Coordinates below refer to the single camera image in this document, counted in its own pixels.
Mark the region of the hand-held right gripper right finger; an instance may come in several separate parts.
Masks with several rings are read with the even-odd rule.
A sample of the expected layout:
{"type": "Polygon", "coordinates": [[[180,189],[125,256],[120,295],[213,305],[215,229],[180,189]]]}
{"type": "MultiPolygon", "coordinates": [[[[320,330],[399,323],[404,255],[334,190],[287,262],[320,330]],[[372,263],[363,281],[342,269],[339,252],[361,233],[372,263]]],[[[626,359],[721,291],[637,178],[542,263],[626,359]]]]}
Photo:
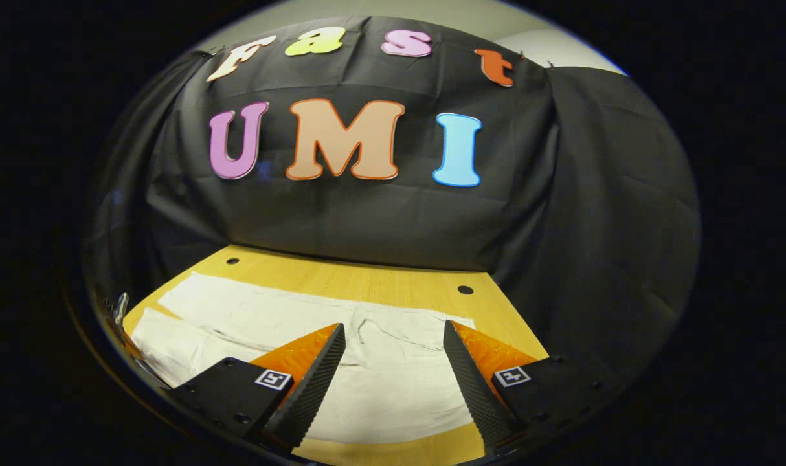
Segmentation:
{"type": "Polygon", "coordinates": [[[597,362],[535,358],[452,320],[443,344],[487,454],[549,443],[617,395],[617,375],[597,362]]]}

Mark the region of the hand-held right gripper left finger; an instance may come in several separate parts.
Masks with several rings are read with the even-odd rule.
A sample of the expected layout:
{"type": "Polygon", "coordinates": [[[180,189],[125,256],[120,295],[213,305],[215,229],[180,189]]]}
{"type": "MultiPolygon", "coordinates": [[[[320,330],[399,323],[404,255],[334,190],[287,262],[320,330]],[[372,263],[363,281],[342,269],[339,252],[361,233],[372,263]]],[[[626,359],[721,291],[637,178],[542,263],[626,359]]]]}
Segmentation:
{"type": "Polygon", "coordinates": [[[168,392],[230,436],[289,453],[318,415],[345,348],[344,324],[335,322],[251,361],[221,358],[168,392]]]}

